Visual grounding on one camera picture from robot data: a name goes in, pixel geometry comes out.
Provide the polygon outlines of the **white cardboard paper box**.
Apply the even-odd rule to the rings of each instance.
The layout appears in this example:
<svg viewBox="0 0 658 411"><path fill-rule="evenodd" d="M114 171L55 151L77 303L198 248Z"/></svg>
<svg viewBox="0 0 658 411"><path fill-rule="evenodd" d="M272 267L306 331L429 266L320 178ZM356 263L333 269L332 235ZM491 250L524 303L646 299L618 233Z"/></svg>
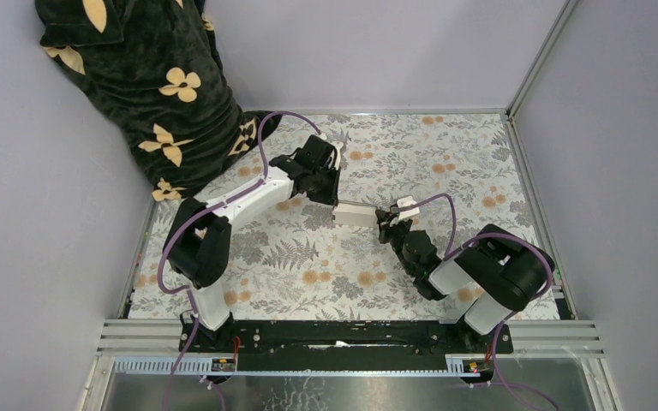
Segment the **white cardboard paper box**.
<svg viewBox="0 0 658 411"><path fill-rule="evenodd" d="M352 201L339 201L333 208L333 222L336 225L374 227L378 224L375 205Z"/></svg>

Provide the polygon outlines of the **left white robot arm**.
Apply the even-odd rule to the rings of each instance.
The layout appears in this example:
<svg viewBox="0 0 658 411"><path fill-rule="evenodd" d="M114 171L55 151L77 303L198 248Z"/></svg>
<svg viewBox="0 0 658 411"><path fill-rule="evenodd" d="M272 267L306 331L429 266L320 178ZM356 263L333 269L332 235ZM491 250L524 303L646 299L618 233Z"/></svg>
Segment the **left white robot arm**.
<svg viewBox="0 0 658 411"><path fill-rule="evenodd" d="M311 135L290 154L268 161L263 175L207 202L184 200L170 228L164 256L188 281L188 298L200 321L199 341L212 352L227 348L232 314L221 277L227 269L232 235L268 208L304 195L326 206L338 204L340 142Z"/></svg>

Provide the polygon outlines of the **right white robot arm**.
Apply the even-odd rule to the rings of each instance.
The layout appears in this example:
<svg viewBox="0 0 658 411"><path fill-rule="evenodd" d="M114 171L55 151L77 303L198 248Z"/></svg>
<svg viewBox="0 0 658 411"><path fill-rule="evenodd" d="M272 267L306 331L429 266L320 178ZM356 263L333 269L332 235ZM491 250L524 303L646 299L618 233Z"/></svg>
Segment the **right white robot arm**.
<svg viewBox="0 0 658 411"><path fill-rule="evenodd" d="M405 210L392 205L375 211L379 241L391 246L419 293L439 301L472 283L483 290L457 330L458 344L465 351L481 351L490 343L491 331L551 287L555 262L528 241L488 224L441 257L428 233L412 229L412 222L401 216Z"/></svg>

